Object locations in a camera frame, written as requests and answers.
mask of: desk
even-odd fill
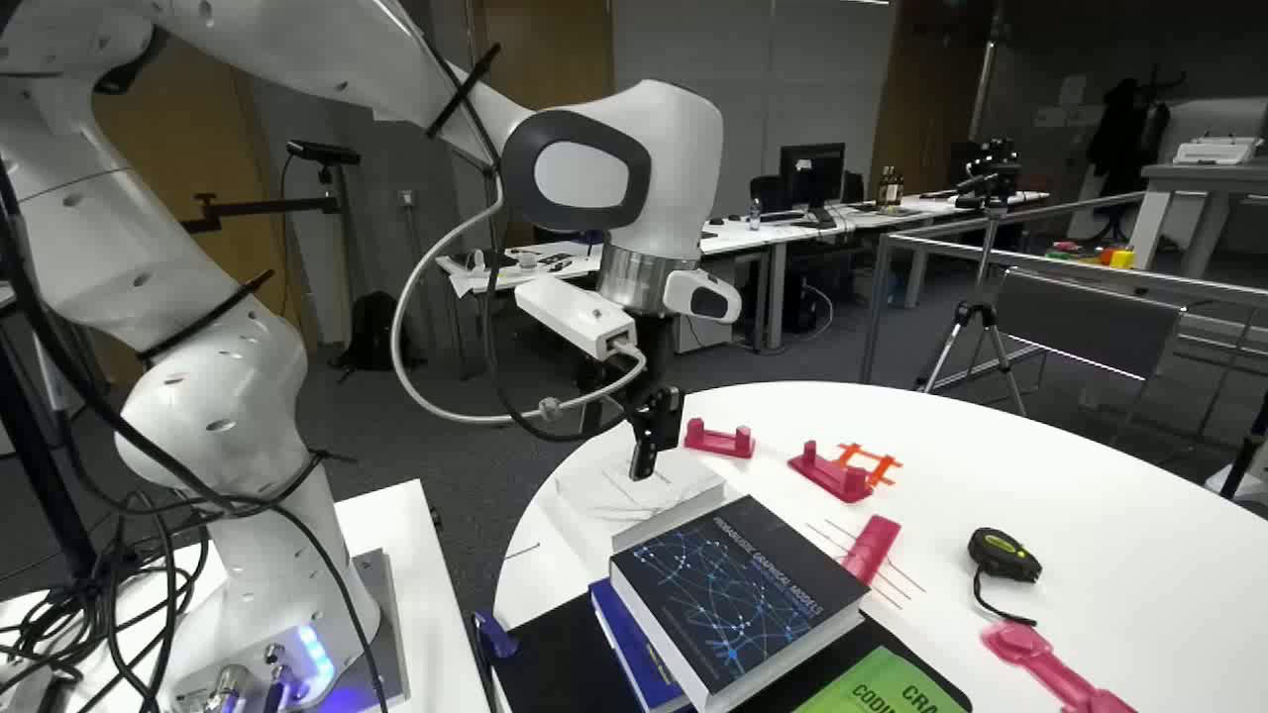
[[[1218,241],[1229,228],[1234,197],[1239,196],[1268,196],[1268,168],[1250,162],[1250,168],[1177,168],[1177,162],[1156,162],[1147,168],[1148,196],[1142,204],[1136,228],[1132,228],[1132,258],[1136,270],[1148,270],[1163,221],[1177,197],[1177,192],[1204,192],[1204,208],[1196,220],[1196,233],[1189,241],[1183,274],[1200,278],[1204,267],[1218,253]]]
[[[451,593],[451,580],[436,543],[427,494],[419,482],[385,488],[360,501],[336,502],[336,521],[345,527],[350,550],[385,550],[391,563],[395,591],[395,642],[403,651],[409,696],[391,700],[399,713],[416,709],[456,709],[485,713],[489,696],[479,687],[479,671],[473,657],[473,642],[461,617],[461,603]],[[221,584],[221,563],[209,554],[205,576],[195,591],[205,600]],[[0,621],[18,621],[39,593],[26,593],[0,608]],[[162,603],[162,576],[140,580],[123,603],[118,617],[130,612],[146,612]],[[150,634],[150,621],[123,634],[123,655],[130,657]],[[98,651],[84,661],[84,687],[70,695],[66,709],[81,709],[109,678],[115,678],[111,657]],[[134,713],[140,700],[127,687],[98,704],[103,713]]]
[[[1268,523],[1163,467],[1006,412],[862,383],[752,383],[699,391],[687,418],[748,426],[748,463],[694,456],[731,493],[748,493],[826,554],[839,559],[868,515],[904,535],[864,612],[942,671],[978,713],[1062,709],[1023,671],[996,661],[978,634],[965,554],[974,527],[1019,535],[1043,580],[990,588],[1006,612],[1036,616],[1058,655],[1142,713],[1262,713],[1268,678]],[[897,488],[844,507],[785,467],[805,440],[862,440],[904,461]],[[504,559],[497,617],[533,621],[605,576],[596,547],[637,523],[570,511],[560,474],[617,474],[629,434],[583,443],[533,501]]]
[[[1047,192],[1019,192],[1012,196],[1012,208],[1036,208],[1047,204]],[[909,232],[909,228],[922,228],[922,221],[947,221],[947,220],[965,220],[973,213],[969,208],[954,208],[954,197],[922,197],[922,196],[909,196],[897,209],[858,209],[858,208],[829,208],[838,228],[798,228],[798,221],[722,221],[722,228],[703,228],[703,258],[731,258],[731,253],[770,253],[770,287],[765,287],[765,324],[760,324],[760,350],[781,350],[785,340],[785,278],[788,278],[788,245],[793,241],[834,241],[834,238],[864,238],[864,233],[887,233],[887,232]],[[542,261],[563,261],[560,270],[518,270],[509,267],[500,274],[500,295],[514,290],[541,274],[554,274],[554,278],[591,278],[603,267],[603,249],[597,245],[583,245],[583,241],[541,241],[529,245],[533,258]],[[447,274],[447,287],[456,298],[469,295],[485,295],[489,290],[489,270],[469,270],[456,267],[451,258],[440,258],[440,270]],[[910,258],[910,274],[909,274],[909,298],[904,305],[918,300],[922,290],[922,274],[928,274],[928,253]]]

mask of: red object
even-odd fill
[[[718,456],[733,456],[733,461],[752,461],[752,434],[748,427],[708,434],[706,420],[690,420],[687,426],[687,448],[718,453]]]
[[[1006,666],[1037,678],[1043,691],[1062,696],[1065,713],[1132,713],[1132,704],[1073,673],[1036,626],[1003,621],[984,634],[984,645]]]
[[[815,440],[805,440],[805,453],[788,461],[793,470],[809,474],[815,488],[834,493],[844,502],[868,501],[884,474],[897,467],[897,456],[864,453],[862,443],[848,443],[838,461],[822,461]]]
[[[844,554],[844,570],[858,576],[864,588],[873,588],[877,570],[884,567],[887,550],[901,538],[901,523],[873,515],[862,531],[858,547]]]

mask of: black bracket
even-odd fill
[[[660,456],[679,448],[683,434],[683,389],[654,389],[641,404],[629,412],[633,427],[633,478],[650,478],[660,467]]]
[[[440,106],[440,115],[427,123],[427,139],[436,139],[444,130],[444,123],[469,103],[469,97],[477,93],[477,82],[490,70],[490,59],[504,52],[504,44],[490,44],[477,66],[469,70],[469,80],[451,93],[451,99]]]
[[[287,204],[217,204],[217,196],[195,196],[201,208],[201,220],[184,221],[188,233],[213,233],[226,220],[251,220],[251,213],[343,213],[343,197],[287,197]]]

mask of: green screen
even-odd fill
[[[954,704],[918,666],[877,645],[798,713],[965,713],[965,704]]]

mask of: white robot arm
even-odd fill
[[[123,410],[140,434],[213,493],[278,494],[309,463],[294,426],[304,350],[251,295],[229,300],[239,287],[201,258],[92,118],[97,82],[134,59],[154,24],[251,77],[360,103],[385,123],[431,127],[451,99],[451,80],[395,0],[22,0],[18,11],[0,8],[0,162],[26,209],[43,300],[66,323],[150,352],[150,371]],[[736,312],[733,290],[690,278],[722,168],[718,106],[667,82],[541,115],[489,88],[469,103],[504,158],[490,158],[469,111],[456,111],[440,139],[500,168],[512,220],[612,232],[603,295],[616,305]],[[217,317],[172,345],[205,312]],[[118,440],[118,453],[142,478],[184,488],[134,443]],[[374,634],[382,608],[350,567],[325,470],[317,467],[287,494],[287,507],[332,554]],[[294,704],[320,700],[360,657],[360,642],[317,550],[269,511],[217,521],[209,538],[226,588],[177,632],[172,700],[201,704],[226,671],[266,680],[275,673],[266,655],[278,651],[294,673]]]

